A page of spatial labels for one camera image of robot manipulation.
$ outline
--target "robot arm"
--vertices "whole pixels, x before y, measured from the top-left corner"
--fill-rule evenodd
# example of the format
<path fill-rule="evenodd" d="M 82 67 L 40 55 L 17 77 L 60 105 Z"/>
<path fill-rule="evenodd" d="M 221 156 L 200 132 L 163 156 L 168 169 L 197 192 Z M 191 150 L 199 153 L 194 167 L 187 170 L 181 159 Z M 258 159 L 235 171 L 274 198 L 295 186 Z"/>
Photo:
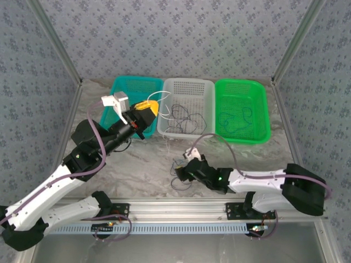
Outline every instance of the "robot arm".
<path fill-rule="evenodd" d="M 120 120 L 109 129 L 104 129 L 93 121 L 106 155 L 135 133 L 144 139 L 143 131 L 153 123 L 158 113 L 156 101 L 144 101 L 129 108 L 128 98 L 124 93 L 103 97 L 102 100 L 105 106 L 113 106 L 120 116 Z M 101 164 L 101 148 L 88 120 L 82 121 L 71 137 L 77 146 L 46 181 L 17 203 L 0 207 L 0 220 L 12 216 L 2 223 L 5 228 L 2 232 L 4 241 L 18 251 L 37 244 L 57 227 L 86 218 L 109 215 L 111 212 L 111 201 L 104 192 L 95 192 L 77 203 L 49 210 L 59 199 L 87 182 L 96 173 L 75 178 L 69 175 L 91 171 Z M 52 184 L 63 175 L 68 176 Z M 32 200 L 27 205 L 14 213 L 30 198 Z"/>
<path fill-rule="evenodd" d="M 276 171 L 242 171 L 250 175 L 246 177 L 236 169 L 210 167 L 205 156 L 200 155 L 196 148 L 191 153 L 187 150 L 184 157 L 188 164 L 175 170 L 181 181 L 197 180 L 221 194 L 248 192 L 244 202 L 247 214 L 252 210 L 264 214 L 277 209 L 296 209 L 308 215 L 323 215 L 323 186 L 310 180 L 281 177 L 286 174 L 302 175 L 325 184 L 322 178 L 297 164 L 288 164 L 286 169 Z"/>

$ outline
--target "plastic basket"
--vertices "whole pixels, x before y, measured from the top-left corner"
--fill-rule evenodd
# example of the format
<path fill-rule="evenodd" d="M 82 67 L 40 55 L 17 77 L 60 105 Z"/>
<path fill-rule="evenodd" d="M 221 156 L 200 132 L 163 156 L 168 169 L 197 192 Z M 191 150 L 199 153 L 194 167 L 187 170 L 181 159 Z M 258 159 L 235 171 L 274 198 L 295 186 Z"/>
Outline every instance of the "plastic basket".
<path fill-rule="evenodd" d="M 162 90 L 162 86 L 163 80 L 159 78 L 119 76 L 115 79 L 110 95 L 115 92 L 122 91 L 127 94 L 129 98 L 129 105 L 133 105 L 146 100 L 153 92 Z M 161 93 L 157 93 L 150 99 L 159 100 L 160 98 Z M 119 119 L 119 116 L 115 113 L 112 107 L 105 107 L 103 116 L 100 120 L 100 125 L 107 129 Z M 156 123 L 157 120 L 155 120 L 152 125 L 143 132 L 145 138 L 149 138 L 155 132 Z M 132 137 L 139 138 L 137 134 L 134 134 Z"/>
<path fill-rule="evenodd" d="M 262 144 L 270 138 L 265 88 L 256 81 L 216 82 L 216 134 L 228 142 Z"/>
<path fill-rule="evenodd" d="M 214 133 L 213 82 L 193 78 L 169 78 L 165 81 L 163 90 L 171 94 L 161 101 L 160 111 L 168 113 L 167 105 L 173 115 L 166 116 L 171 120 L 158 118 L 157 131 L 160 134 L 170 138 L 196 139 L 201 134 Z"/>

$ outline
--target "patterned wallpaper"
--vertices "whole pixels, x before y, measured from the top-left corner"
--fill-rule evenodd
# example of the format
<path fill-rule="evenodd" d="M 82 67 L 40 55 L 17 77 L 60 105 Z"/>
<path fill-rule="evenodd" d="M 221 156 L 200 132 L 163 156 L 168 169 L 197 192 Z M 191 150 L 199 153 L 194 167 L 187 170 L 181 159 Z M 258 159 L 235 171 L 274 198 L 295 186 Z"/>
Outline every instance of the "patterned wallpaper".
<path fill-rule="evenodd" d="M 76 85 L 25 1 L 0 1 L 0 204 L 50 172 Z M 0 238 L 0 262 L 15 251 Z"/>
<path fill-rule="evenodd" d="M 351 2 L 327 0 L 279 84 L 303 163 L 333 189 L 327 203 L 351 262 Z"/>
<path fill-rule="evenodd" d="M 82 78 L 270 77 L 310 0 L 40 0 Z"/>

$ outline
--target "white basket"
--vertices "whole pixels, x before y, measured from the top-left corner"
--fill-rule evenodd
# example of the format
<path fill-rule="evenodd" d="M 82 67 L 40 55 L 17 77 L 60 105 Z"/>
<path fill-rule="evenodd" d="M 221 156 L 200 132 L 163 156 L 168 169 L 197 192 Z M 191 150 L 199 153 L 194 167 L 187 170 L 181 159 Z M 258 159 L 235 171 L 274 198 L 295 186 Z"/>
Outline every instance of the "white basket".
<path fill-rule="evenodd" d="M 214 133 L 215 97 L 214 83 L 196 78 L 169 78 L 163 90 L 171 92 L 161 101 L 160 112 L 167 114 L 166 105 L 173 116 L 158 117 L 157 131 L 170 138 L 196 139 L 205 133 Z"/>

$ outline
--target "marble surface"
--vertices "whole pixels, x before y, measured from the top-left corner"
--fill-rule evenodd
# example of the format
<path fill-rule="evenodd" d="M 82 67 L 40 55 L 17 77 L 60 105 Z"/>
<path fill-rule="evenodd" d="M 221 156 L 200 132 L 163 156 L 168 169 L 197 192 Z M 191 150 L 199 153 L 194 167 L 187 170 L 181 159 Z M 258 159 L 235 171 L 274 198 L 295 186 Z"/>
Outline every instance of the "marble surface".
<path fill-rule="evenodd" d="M 266 84 L 271 123 L 271 138 L 262 145 L 232 144 L 240 168 L 243 170 L 262 171 L 284 168 L 292 162 L 286 134 L 272 88 Z M 82 96 L 72 126 L 72 132 L 80 121 L 87 118 L 87 107 L 99 101 L 101 96 L 109 95 L 112 80 L 88 80 L 82 83 Z M 100 121 L 103 108 L 93 112 L 94 120 Z M 107 158 L 107 165 L 81 187 L 70 192 L 69 197 L 86 197 L 96 190 L 105 191 L 109 197 L 221 197 L 201 183 L 194 181 L 186 191 L 176 191 L 170 183 L 173 176 L 170 168 L 173 159 L 180 159 L 192 140 L 163 138 L 157 132 L 149 139 L 133 139 L 129 149 L 122 153 L 112 153 Z M 69 139 L 65 155 L 75 144 Z M 234 167 L 233 157 L 225 144 L 216 139 L 206 139 L 198 144 L 199 151 L 206 155 L 208 163 L 214 167 Z"/>

